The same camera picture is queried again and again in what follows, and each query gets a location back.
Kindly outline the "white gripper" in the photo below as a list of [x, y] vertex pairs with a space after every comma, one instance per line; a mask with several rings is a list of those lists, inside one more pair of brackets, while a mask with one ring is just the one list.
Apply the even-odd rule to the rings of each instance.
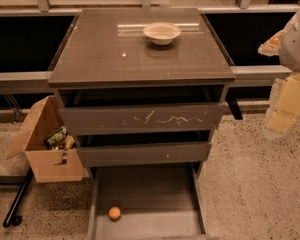
[[[259, 46], [258, 53], [268, 57], [279, 56], [283, 34], [283, 30], [274, 34]], [[264, 117], [264, 137], [272, 140], [284, 136], [296, 122], [293, 116], [300, 116], [300, 73], [289, 76], [284, 82], [278, 78], [274, 80]]]

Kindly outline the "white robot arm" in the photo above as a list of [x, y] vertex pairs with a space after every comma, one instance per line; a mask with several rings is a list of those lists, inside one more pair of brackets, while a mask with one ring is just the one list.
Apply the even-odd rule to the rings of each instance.
[[280, 64], [291, 70], [284, 80], [274, 80], [265, 114], [263, 135], [276, 139], [284, 136], [300, 116], [300, 8], [282, 30], [260, 45], [258, 53], [278, 55]]

